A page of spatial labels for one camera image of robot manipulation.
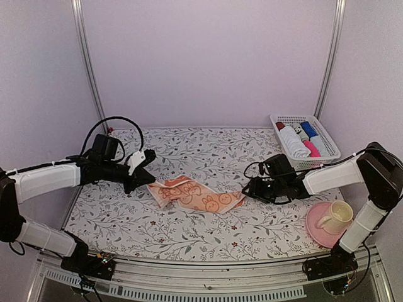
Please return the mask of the light blue terry towel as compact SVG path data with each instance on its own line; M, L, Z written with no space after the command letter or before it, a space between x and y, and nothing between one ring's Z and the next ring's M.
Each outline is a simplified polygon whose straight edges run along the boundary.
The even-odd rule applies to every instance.
M289 151L295 158L307 158L311 151L301 141L299 135L291 126L285 126L280 130L280 135Z

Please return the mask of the orange patterned towel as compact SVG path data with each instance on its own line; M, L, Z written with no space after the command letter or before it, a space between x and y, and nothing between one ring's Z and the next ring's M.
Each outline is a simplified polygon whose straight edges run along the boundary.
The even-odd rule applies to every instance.
M224 214L242 206L246 197L240 191L217 193L204 184L179 176L175 179L148 184L150 195L160 208L177 203L182 208Z

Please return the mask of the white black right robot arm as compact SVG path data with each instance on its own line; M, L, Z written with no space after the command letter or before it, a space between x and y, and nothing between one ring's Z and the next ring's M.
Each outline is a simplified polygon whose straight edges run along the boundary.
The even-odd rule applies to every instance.
M278 198L283 198L287 204L355 184L366 187L367 202L326 259L330 274L339 274L349 266L356 249L402 200L402 160L378 142L337 162L300 171L292 167L285 154L276 154L257 165L259 174L249 178L242 193L264 203L278 204Z

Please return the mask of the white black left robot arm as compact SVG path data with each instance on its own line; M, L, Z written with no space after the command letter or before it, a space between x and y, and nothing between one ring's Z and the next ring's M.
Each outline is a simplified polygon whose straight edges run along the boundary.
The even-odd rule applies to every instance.
M78 155L24 169L1 171L1 242L20 243L53 252L68 260L80 273L94 264L89 247L75 235L56 230L46 211L42 216L26 216L28 203L50 204L51 197L62 197L77 187L99 181L121 184L130 194L154 182L146 166L156 159L154 150L140 147L134 153L117 157L123 143L117 138L97 134L92 146Z

